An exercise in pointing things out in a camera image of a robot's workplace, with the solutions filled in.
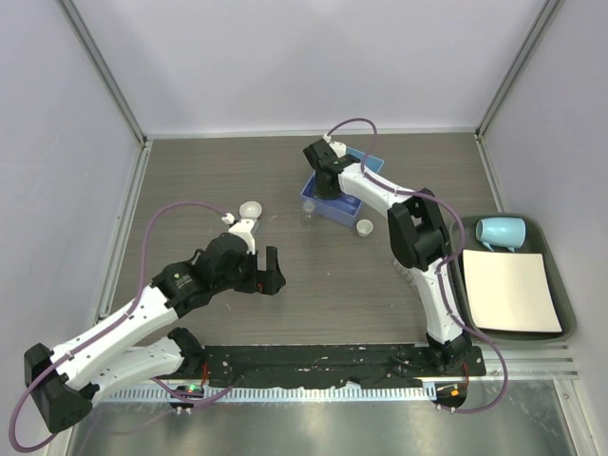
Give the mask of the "small glass bottle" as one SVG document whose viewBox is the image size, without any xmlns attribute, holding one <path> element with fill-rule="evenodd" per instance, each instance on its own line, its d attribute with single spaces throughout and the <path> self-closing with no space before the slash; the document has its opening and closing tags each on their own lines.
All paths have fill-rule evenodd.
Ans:
<svg viewBox="0 0 608 456">
<path fill-rule="evenodd" d="M 315 203 L 311 199 L 305 199 L 302 203 L 302 223 L 306 227 L 311 227 L 315 222 Z"/>
</svg>

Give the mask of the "purple-blue plastic bin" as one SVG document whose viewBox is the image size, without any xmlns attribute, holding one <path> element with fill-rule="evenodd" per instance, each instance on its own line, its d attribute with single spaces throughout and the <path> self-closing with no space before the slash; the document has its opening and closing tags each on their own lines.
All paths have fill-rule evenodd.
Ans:
<svg viewBox="0 0 608 456">
<path fill-rule="evenodd" d="M 330 219 L 336 223 L 345 225 L 349 228 L 353 228 L 357 222 L 357 218 L 363 206 L 363 202 L 361 201 L 361 206 L 359 211 L 351 216 L 348 213 L 342 211 L 341 204 L 339 203 L 339 199 L 319 199 L 314 195 L 314 184 L 315 177 L 311 175 L 304 185 L 302 191 L 300 192 L 300 197 L 302 199 L 302 203 L 304 200 L 313 200 L 316 206 L 315 215 L 321 216 L 326 219 Z"/>
</svg>

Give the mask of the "white ceramic bowl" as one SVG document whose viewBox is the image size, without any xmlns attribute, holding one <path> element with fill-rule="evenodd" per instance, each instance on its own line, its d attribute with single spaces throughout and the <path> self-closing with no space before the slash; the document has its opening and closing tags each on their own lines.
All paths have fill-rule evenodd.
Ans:
<svg viewBox="0 0 608 456">
<path fill-rule="evenodd" d="M 242 219 L 259 219 L 262 211 L 262 205 L 255 200 L 245 201 L 239 206 L 239 215 Z"/>
</svg>

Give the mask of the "glass beaker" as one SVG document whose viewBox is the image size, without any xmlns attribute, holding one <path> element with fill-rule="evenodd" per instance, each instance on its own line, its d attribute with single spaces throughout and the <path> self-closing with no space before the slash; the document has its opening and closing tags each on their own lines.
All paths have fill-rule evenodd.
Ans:
<svg viewBox="0 0 608 456">
<path fill-rule="evenodd" d="M 342 211 L 354 216 L 360 209 L 361 200 L 350 195 L 342 195 L 339 199 Z"/>
</svg>

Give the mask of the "clear plastic tube rack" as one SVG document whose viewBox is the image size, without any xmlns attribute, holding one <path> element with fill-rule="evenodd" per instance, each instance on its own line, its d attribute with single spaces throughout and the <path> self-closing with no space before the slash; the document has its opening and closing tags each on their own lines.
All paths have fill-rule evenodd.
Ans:
<svg viewBox="0 0 608 456">
<path fill-rule="evenodd" d="M 400 276 L 407 282 L 410 287 L 416 288 L 416 282 L 410 269 L 403 266 L 397 259 L 393 261 L 393 266 Z"/>
</svg>

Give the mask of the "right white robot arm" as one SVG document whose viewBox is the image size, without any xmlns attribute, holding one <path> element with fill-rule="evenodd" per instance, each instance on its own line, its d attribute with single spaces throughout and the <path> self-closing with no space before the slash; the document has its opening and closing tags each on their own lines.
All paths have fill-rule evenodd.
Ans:
<svg viewBox="0 0 608 456">
<path fill-rule="evenodd" d="M 413 191 L 386 180 L 362 160 L 338 153 L 333 141 L 317 140 L 303 154 L 314 171 L 317 198 L 349 195 L 386 218 L 393 257 L 409 272 L 423 304 L 429 364 L 442 375 L 455 372 L 472 342 L 450 284 L 447 264 L 453 255 L 439 200 L 427 189 Z"/>
</svg>

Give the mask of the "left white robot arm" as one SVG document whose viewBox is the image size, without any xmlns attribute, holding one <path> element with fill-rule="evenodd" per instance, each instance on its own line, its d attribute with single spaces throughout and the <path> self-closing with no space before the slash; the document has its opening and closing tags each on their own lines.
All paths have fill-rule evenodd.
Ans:
<svg viewBox="0 0 608 456">
<path fill-rule="evenodd" d="M 171 374 L 195 377 L 204 350 L 185 328 L 147 347 L 139 341 L 225 291 L 277 294 L 286 279 L 275 246 L 267 247 L 265 260 L 265 269 L 258 269 L 257 254 L 245 240 L 224 233 L 191 258 L 164 267 L 135 299 L 88 331 L 53 348 L 42 343 L 29 348 L 25 383 L 47 430 L 56 434 L 73 427 L 131 383 Z"/>
</svg>

